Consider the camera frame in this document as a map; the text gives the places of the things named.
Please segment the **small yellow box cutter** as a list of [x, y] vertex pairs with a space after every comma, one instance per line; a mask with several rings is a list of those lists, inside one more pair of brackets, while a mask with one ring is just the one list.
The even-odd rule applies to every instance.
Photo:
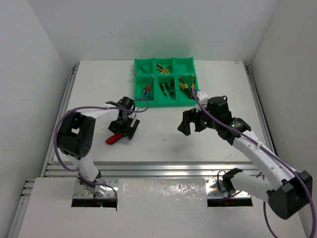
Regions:
[[161, 73], [169, 73], [169, 68], [164, 69], [164, 68], [160, 68]]

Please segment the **small silver wrench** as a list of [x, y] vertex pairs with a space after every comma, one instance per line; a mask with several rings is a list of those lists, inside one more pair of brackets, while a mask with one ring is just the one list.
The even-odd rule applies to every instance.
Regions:
[[148, 72], [146, 69], [144, 69], [141, 65], [139, 65], [138, 68], [139, 68], [143, 73], [149, 74], [149, 72]]

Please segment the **yellow needle nose pliers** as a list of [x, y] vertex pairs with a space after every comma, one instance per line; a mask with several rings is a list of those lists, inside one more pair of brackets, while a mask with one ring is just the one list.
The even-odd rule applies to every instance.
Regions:
[[192, 84], [191, 84], [191, 86], [190, 86], [190, 88], [189, 88], [189, 94], [190, 94], [190, 98], [191, 99], [193, 99], [193, 92], [192, 92], [192, 90], [193, 90], [193, 88], [195, 88], [196, 87], [196, 76], [193, 74], [192, 75]]

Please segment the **red utility knife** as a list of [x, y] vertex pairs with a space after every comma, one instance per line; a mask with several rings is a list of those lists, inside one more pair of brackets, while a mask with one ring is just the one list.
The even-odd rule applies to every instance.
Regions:
[[124, 134], [122, 134], [122, 133], [117, 133], [117, 134], [114, 134], [114, 135], [112, 135], [111, 137], [109, 137], [109, 138], [105, 141], [105, 143], [106, 143], [107, 145], [113, 145], [113, 144], [115, 144], [117, 141], [119, 141], [120, 139], [122, 139], [122, 138], [124, 138], [124, 137], [125, 137]]

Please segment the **long silver wrench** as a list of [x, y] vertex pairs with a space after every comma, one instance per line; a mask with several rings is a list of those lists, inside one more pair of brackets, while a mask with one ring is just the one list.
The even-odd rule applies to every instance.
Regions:
[[134, 75], [136, 75], [136, 74], [145, 74], [144, 72], [138, 72], [138, 71], [135, 71], [135, 70], [132, 70], [131, 71]]

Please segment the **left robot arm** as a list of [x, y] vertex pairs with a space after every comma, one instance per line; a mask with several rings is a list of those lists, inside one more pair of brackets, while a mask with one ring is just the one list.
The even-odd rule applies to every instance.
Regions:
[[70, 172], [78, 172], [79, 179], [88, 185], [100, 183], [101, 173], [88, 154], [92, 148], [95, 128], [109, 124], [113, 133], [106, 144], [113, 145], [122, 138], [131, 140], [140, 123], [136, 119], [134, 100], [123, 97], [103, 106], [82, 106], [71, 109], [58, 121], [53, 146], [60, 164]]

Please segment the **large yellow box cutter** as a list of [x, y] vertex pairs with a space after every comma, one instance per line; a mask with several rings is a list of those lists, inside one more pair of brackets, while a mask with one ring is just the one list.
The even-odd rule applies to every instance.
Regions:
[[166, 69], [164, 69], [160, 64], [157, 64], [157, 69], [161, 72], [161, 73], [168, 73], [168, 71]]

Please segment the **yellow handled pliers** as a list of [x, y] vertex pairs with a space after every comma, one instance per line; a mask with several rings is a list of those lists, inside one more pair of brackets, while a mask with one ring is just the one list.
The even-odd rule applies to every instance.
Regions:
[[179, 87], [187, 94], [189, 94], [189, 87], [186, 83], [186, 81], [180, 76], [178, 77], [179, 80]]

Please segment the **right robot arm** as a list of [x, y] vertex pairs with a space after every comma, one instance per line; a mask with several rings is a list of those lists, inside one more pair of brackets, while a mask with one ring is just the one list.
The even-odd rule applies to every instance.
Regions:
[[194, 123], [196, 132], [214, 129], [221, 139], [244, 154], [265, 176], [265, 180], [259, 180], [242, 169], [233, 168], [222, 176], [226, 193], [245, 191], [267, 203], [284, 220], [309, 204], [312, 176], [306, 171], [299, 173], [277, 160], [244, 120], [232, 116], [226, 96], [209, 98], [205, 92], [198, 91], [193, 97], [197, 106], [183, 112], [178, 131], [190, 135], [190, 123]]

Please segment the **blue screwdriver thin shaft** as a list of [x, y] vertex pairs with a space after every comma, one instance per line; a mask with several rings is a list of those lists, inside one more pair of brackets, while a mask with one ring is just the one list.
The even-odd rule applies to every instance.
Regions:
[[146, 87], [144, 88], [140, 98], [145, 99], [147, 101], [152, 101], [153, 98], [150, 95], [150, 91], [151, 91], [151, 87], [149, 85], [146, 85]]

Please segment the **black green precision screwdriver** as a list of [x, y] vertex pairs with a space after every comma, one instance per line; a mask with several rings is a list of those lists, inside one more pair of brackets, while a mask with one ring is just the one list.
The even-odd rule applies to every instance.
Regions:
[[172, 96], [173, 96], [173, 92], [171, 91], [171, 89], [170, 89], [170, 87], [169, 87], [169, 84], [168, 84], [168, 83], [165, 83], [164, 85], [165, 85], [165, 87], [166, 87], [166, 89], [167, 89], [169, 95], [172, 97]]

